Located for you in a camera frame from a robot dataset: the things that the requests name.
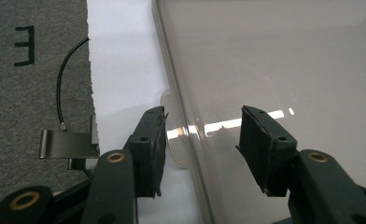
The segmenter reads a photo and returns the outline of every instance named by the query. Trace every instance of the metal bracket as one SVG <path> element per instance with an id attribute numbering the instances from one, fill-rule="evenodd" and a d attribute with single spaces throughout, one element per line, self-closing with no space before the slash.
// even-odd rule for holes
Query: metal bracket
<path id="1" fill-rule="evenodd" d="M 96 159 L 99 152 L 91 144 L 89 133 L 66 133 L 43 130 L 40 159 Z"/>
<path id="2" fill-rule="evenodd" d="M 134 159 L 127 150 L 104 154 L 95 175 L 53 196 L 47 187 L 20 189 L 0 202 L 0 223 L 137 223 Z"/>
<path id="3" fill-rule="evenodd" d="M 293 223 L 366 223 L 366 189 L 321 151 L 297 141 L 264 111 L 244 106 L 239 151 L 267 196 L 290 190 Z"/>
<path id="4" fill-rule="evenodd" d="M 95 115 L 91 115 L 90 138 L 91 138 L 91 144 L 98 147 L 99 138 L 98 138 L 98 128 L 97 128 L 97 124 L 96 124 Z M 98 163 L 98 159 L 69 159 L 67 162 L 67 169 L 69 169 L 69 170 L 94 170 L 97 163 Z"/>

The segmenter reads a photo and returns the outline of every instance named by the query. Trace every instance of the transparent plastic sheet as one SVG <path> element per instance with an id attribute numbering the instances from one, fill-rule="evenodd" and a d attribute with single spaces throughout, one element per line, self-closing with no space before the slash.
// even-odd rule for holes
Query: transparent plastic sheet
<path id="1" fill-rule="evenodd" d="M 331 154 L 366 187 L 366 0 L 154 0 L 171 90 L 174 159 L 191 170 L 204 223 L 274 223 L 235 146 L 242 105 Z"/>

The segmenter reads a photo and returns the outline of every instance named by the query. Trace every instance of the white surface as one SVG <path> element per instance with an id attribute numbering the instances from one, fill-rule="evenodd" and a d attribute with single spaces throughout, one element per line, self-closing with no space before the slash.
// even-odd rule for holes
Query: white surface
<path id="1" fill-rule="evenodd" d="M 88 0 L 93 102 L 101 152 L 120 149 L 168 89 L 150 0 Z M 190 170 L 169 151 L 162 197 L 138 199 L 139 223 L 201 223 Z"/>
<path id="2" fill-rule="evenodd" d="M 88 0 L 91 81 L 101 153 L 124 146 L 168 87 L 150 0 Z"/>

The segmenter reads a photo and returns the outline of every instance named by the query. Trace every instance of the black cable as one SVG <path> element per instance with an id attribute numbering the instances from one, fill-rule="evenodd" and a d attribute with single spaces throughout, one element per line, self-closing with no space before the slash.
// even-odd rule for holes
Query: black cable
<path id="1" fill-rule="evenodd" d="M 58 119 L 60 121 L 61 124 L 61 130 L 66 132 L 66 126 L 64 124 L 64 120 L 63 120 L 63 115 L 62 115 L 62 110 L 61 110 L 61 85 L 62 85 L 62 75 L 63 75 L 63 70 L 66 67 L 67 62 L 69 61 L 70 57 L 72 56 L 72 54 L 79 49 L 83 44 L 85 44 L 85 42 L 87 42 L 89 40 L 88 37 L 85 37 L 83 40 L 81 40 L 77 45 L 75 45 L 74 48 L 72 48 L 69 53 L 67 53 L 66 57 L 64 58 L 60 71 L 58 73 L 58 79 L 57 79 L 57 92 L 56 92 L 56 98 L 57 98 L 57 112 L 58 112 Z"/>

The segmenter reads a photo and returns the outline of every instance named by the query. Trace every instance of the gray fabric surface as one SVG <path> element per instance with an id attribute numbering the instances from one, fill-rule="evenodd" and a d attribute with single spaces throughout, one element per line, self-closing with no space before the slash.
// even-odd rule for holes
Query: gray fabric surface
<path id="1" fill-rule="evenodd" d="M 14 67 L 28 58 L 14 48 L 35 27 L 35 64 Z M 55 86 L 67 52 L 88 34 L 86 1 L 0 0 L 0 200 L 28 186 L 67 189 L 87 177 L 68 171 L 65 160 L 40 160 L 42 129 L 58 130 Z M 72 132 L 88 132 L 93 113 L 88 44 L 77 50 L 63 74 L 62 109 Z"/>

